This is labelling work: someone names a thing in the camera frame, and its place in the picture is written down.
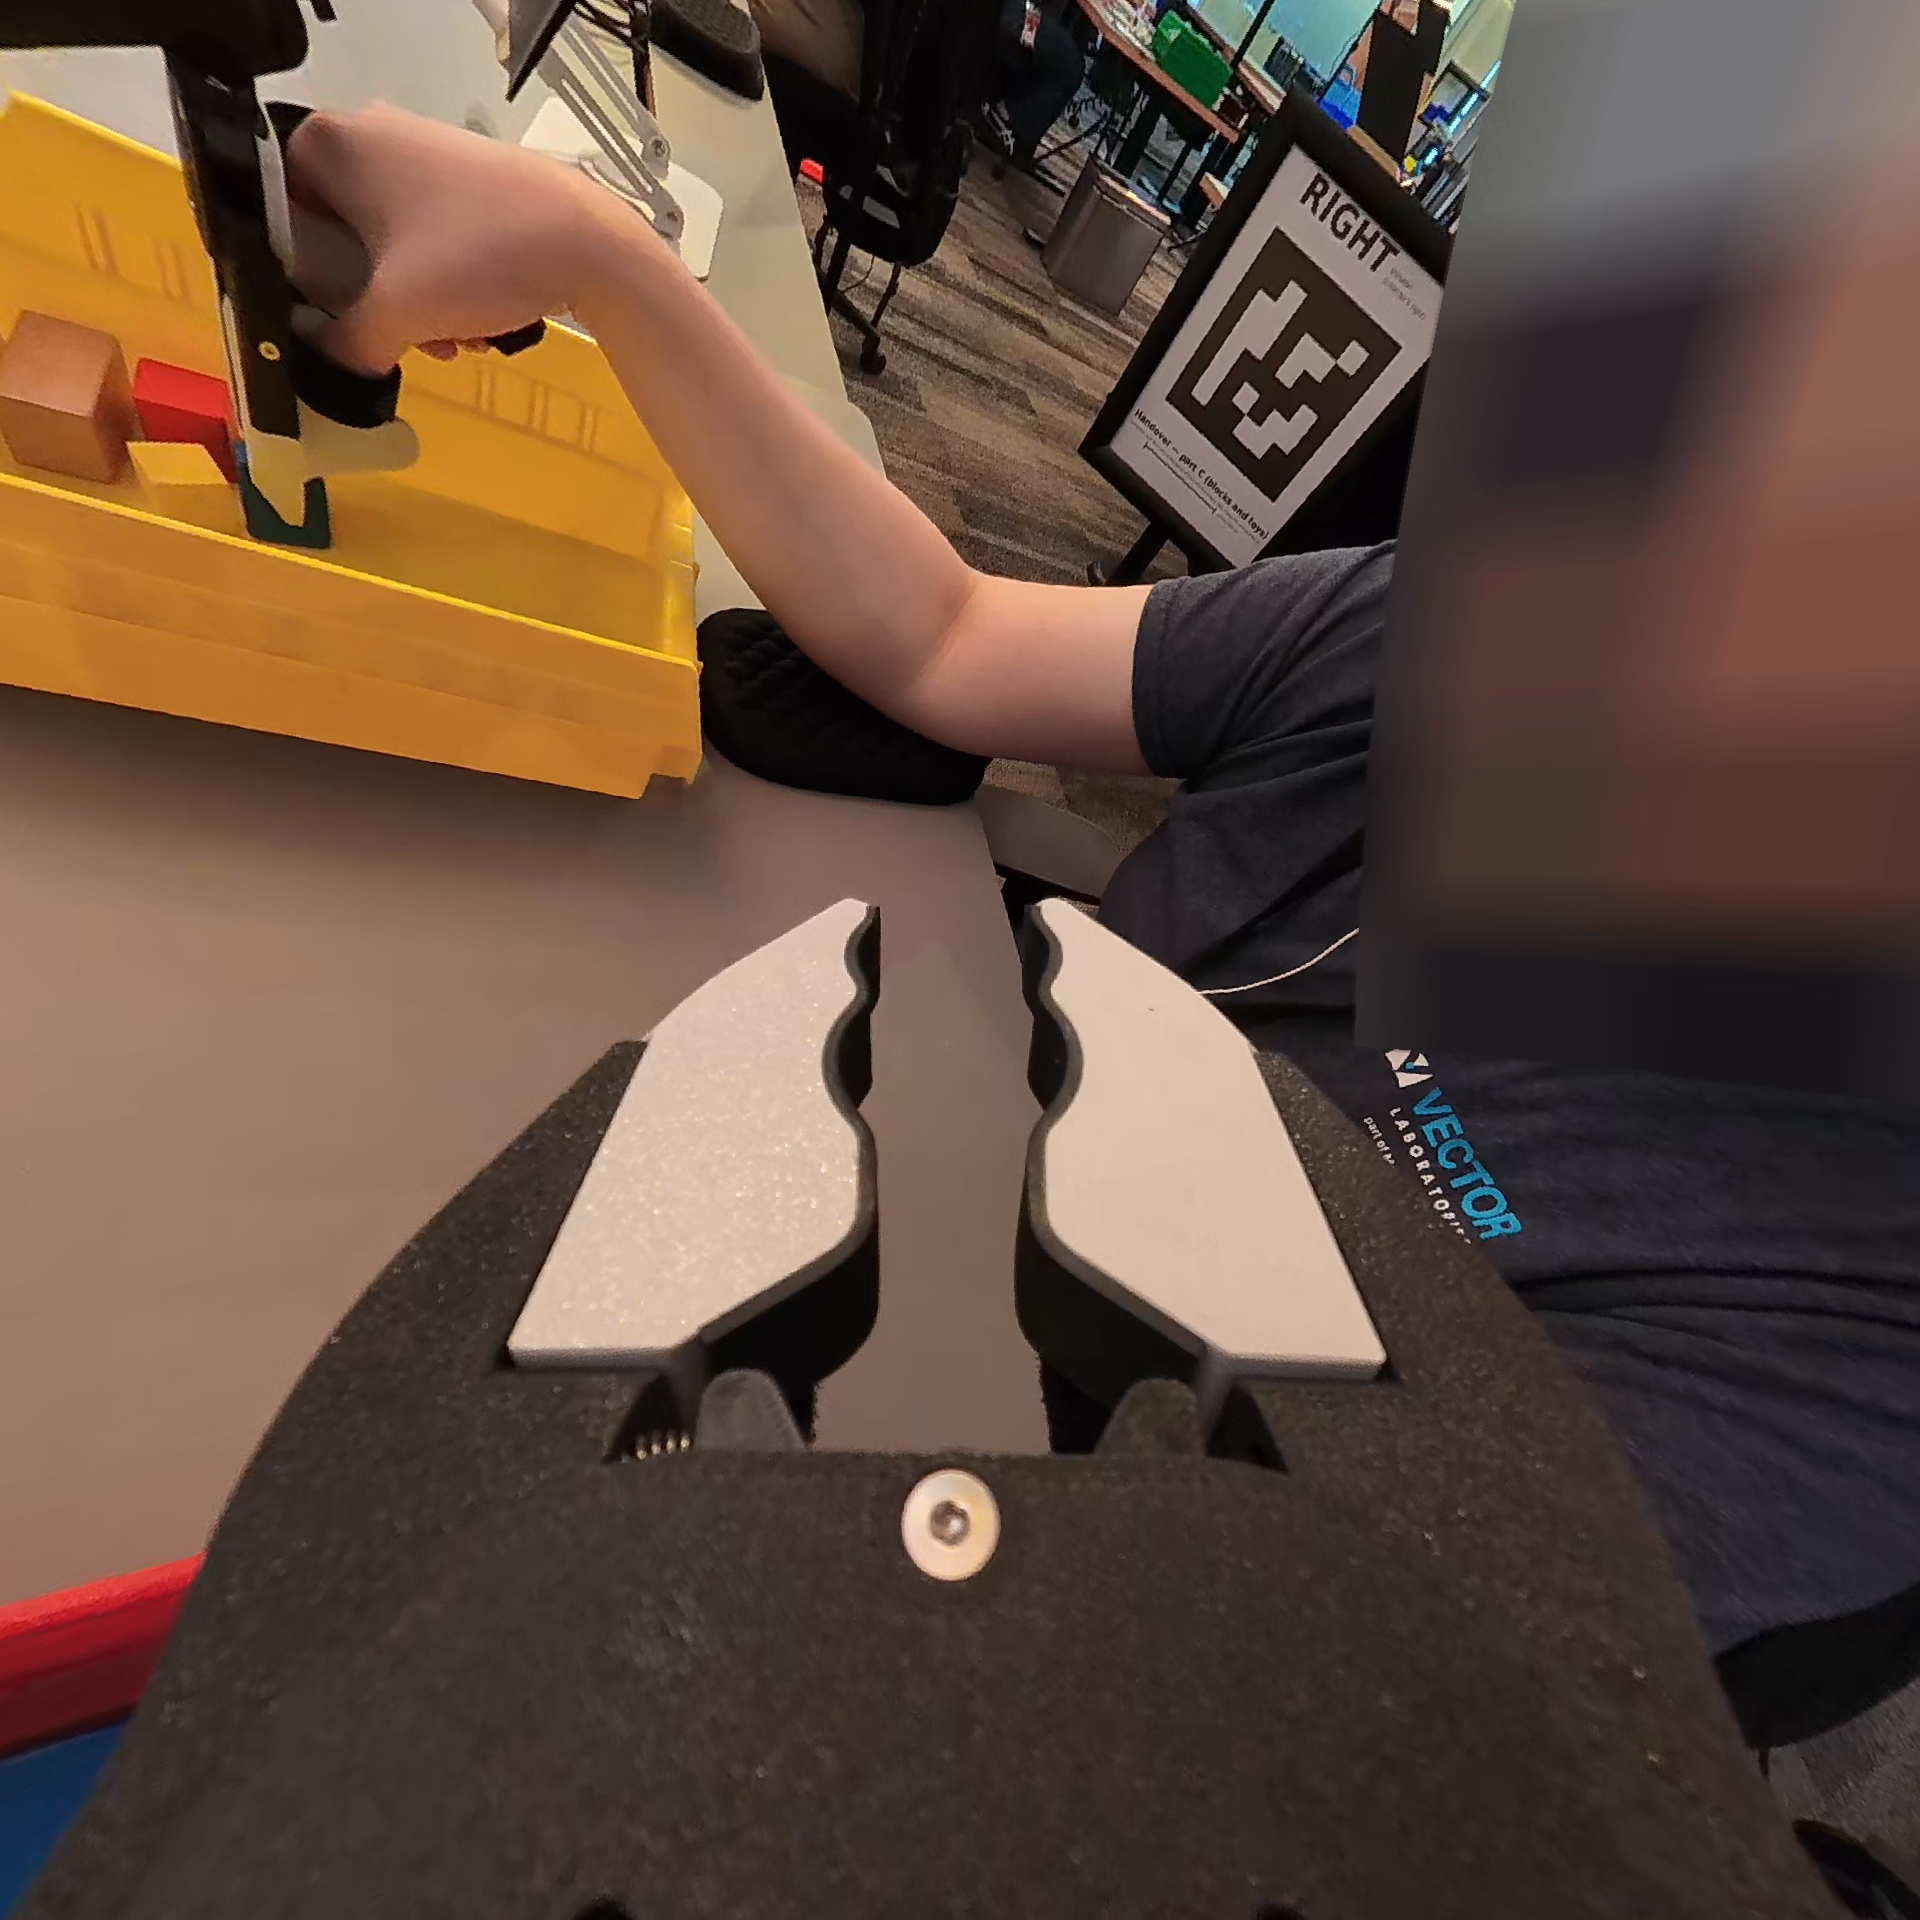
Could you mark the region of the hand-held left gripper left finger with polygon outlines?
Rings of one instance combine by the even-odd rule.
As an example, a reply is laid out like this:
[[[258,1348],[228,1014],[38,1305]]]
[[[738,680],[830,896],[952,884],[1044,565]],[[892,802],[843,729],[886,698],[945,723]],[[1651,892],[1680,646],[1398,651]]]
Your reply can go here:
[[[833,1373],[877,1310],[880,913],[838,901],[640,1046],[510,1336],[522,1366]]]

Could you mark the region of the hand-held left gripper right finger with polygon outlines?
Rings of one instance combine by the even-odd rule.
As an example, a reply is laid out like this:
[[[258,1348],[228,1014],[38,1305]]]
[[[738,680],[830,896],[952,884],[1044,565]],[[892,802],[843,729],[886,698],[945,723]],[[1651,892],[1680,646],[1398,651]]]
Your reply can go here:
[[[1033,1012],[1018,1314],[1069,1381],[1374,1381],[1386,1346],[1238,1028],[1069,904]]]

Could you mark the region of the yellow wooden cube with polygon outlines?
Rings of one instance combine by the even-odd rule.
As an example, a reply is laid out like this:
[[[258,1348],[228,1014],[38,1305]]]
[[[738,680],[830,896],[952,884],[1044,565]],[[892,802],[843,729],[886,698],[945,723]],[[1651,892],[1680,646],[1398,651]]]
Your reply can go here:
[[[130,506],[158,518],[242,538],[246,516],[236,482],[197,442],[129,443]]]

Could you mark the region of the red wooden cube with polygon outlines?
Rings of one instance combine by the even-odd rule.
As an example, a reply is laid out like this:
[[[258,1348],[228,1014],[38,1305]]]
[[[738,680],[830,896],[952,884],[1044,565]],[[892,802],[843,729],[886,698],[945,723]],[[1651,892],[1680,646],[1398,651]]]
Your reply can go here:
[[[236,414],[221,378],[142,356],[132,400],[145,442],[202,445],[217,467],[234,468]]]

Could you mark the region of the yellow plastic bin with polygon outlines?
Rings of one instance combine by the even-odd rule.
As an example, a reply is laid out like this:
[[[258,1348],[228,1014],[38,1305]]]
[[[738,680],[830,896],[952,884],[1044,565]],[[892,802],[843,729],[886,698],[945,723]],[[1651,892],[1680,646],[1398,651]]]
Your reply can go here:
[[[5,684],[636,798],[702,762],[693,509],[601,354],[410,356],[420,460],[331,548],[202,531],[5,449]]]

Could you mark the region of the tan wooden block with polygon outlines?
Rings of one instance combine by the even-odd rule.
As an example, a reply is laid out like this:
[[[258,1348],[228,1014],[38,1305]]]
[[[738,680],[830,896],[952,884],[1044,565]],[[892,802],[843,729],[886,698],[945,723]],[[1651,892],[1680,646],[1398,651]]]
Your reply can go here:
[[[3,354],[3,435],[18,464],[118,482],[139,427],[115,336],[21,310]]]

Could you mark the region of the red plastic bin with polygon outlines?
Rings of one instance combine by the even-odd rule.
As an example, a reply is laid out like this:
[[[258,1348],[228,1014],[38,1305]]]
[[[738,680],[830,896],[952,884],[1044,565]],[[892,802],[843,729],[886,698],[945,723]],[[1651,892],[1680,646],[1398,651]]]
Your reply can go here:
[[[3,1758],[137,1708],[203,1568],[192,1554],[3,1606]]]

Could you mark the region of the person's right forearm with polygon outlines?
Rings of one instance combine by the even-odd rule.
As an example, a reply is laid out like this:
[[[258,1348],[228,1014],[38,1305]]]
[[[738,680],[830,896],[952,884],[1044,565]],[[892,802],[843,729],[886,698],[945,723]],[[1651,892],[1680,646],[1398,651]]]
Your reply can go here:
[[[578,201],[566,309],[800,651],[952,749],[1141,778],[1134,653],[1147,589],[968,565],[637,214],[589,188]]]

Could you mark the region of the person's right hand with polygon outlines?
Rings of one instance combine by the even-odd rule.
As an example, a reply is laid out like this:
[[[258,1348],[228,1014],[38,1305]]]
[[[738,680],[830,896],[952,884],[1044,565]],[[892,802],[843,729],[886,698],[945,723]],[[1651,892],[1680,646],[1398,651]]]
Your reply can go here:
[[[577,170],[386,105],[310,113],[284,177],[294,332],[362,376],[580,309],[617,243],[650,237]]]

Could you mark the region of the black tilted board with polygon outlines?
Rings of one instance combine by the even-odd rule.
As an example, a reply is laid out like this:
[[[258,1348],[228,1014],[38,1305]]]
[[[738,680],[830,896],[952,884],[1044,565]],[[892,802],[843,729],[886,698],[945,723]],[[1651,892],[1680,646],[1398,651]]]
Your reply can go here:
[[[529,78],[539,69],[554,38],[566,27],[578,3],[504,3],[497,5],[497,57],[507,80],[507,104],[516,101]]]

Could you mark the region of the black wrist rest pad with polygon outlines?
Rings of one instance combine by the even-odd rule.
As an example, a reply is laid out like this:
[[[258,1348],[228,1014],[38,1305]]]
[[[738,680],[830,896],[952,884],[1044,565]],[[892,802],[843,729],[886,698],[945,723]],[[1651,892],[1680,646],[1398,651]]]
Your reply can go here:
[[[809,660],[755,609],[697,630],[705,741],[745,776],[800,792],[916,808],[974,798],[989,762],[898,724]]]

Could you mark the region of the person's dark navy shirt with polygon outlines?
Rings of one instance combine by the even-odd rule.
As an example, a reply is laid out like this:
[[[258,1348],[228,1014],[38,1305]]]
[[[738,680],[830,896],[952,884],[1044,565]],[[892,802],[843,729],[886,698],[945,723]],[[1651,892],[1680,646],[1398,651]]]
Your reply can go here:
[[[1393,548],[1147,588],[1146,770],[1102,906],[1298,1068],[1596,1394],[1713,1657],[1917,1603],[1915,1107],[1363,1046],[1360,859]],[[1851,1916],[1915,1916],[1915,1677],[1752,1752]]]

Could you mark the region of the black office chair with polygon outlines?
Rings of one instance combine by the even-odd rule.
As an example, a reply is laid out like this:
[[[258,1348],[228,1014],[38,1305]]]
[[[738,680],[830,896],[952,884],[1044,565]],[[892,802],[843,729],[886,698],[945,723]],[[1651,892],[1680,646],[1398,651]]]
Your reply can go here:
[[[811,265],[830,318],[883,373],[880,323],[904,270],[929,262],[970,166],[972,114],[992,57],[994,3],[867,3],[857,105],[824,126],[824,221]]]

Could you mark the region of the grey trash can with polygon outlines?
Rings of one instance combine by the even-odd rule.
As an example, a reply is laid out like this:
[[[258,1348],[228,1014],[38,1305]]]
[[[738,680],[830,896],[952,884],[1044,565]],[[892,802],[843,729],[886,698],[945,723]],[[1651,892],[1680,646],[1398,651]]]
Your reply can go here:
[[[1056,288],[1115,318],[1168,237],[1170,217],[1104,161],[1088,157],[1041,252]]]

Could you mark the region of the framed marker sign stand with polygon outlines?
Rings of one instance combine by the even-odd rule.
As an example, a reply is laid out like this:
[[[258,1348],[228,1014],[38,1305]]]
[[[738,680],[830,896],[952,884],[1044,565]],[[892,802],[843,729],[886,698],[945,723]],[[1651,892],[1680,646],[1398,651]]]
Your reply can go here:
[[[1291,89],[1082,452],[1194,573],[1398,533],[1454,236]]]

